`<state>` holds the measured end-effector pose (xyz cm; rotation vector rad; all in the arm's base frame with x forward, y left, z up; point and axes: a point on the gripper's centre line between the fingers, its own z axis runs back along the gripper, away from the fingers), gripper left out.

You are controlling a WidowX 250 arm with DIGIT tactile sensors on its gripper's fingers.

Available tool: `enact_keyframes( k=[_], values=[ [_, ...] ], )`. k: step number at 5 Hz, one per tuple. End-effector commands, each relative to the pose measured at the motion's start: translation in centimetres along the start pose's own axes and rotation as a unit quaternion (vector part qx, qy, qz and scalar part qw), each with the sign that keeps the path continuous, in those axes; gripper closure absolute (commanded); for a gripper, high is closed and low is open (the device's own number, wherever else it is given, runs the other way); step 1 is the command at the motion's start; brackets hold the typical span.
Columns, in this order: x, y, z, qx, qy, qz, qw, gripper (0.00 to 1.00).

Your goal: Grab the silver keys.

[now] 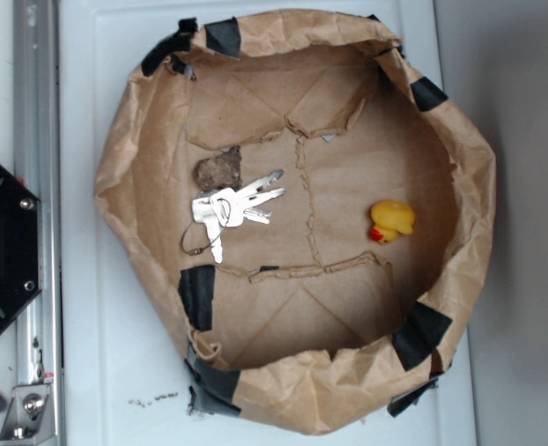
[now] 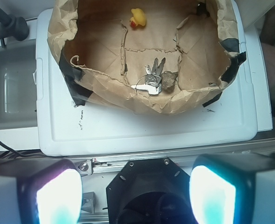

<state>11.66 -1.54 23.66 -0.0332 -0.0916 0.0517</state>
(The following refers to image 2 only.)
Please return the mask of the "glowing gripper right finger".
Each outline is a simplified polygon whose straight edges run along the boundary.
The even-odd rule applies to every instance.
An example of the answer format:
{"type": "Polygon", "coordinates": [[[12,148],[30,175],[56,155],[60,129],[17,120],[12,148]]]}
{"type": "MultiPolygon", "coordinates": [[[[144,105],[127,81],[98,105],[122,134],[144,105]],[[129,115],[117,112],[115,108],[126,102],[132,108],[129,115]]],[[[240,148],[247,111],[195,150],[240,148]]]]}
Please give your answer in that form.
{"type": "Polygon", "coordinates": [[[189,196],[199,224],[275,224],[275,153],[202,154],[189,196]]]}

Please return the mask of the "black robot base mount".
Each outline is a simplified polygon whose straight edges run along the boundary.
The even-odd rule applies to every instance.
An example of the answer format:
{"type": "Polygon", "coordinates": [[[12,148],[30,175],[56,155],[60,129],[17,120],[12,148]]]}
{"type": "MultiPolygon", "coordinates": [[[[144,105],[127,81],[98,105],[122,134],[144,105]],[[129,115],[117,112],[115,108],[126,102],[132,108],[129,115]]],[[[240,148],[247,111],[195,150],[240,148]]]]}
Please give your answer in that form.
{"type": "Polygon", "coordinates": [[[169,158],[128,161],[106,188],[111,224],[195,224],[190,176],[169,158]]]}

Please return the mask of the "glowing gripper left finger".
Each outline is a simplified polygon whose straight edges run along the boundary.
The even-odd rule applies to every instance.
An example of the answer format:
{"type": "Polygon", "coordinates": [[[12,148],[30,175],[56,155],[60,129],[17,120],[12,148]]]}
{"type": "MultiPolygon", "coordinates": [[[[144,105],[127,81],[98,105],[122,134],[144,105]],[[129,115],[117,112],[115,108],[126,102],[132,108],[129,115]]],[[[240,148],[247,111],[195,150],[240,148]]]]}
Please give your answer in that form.
{"type": "Polygon", "coordinates": [[[70,160],[0,160],[0,224],[76,224],[82,194],[70,160]]]}

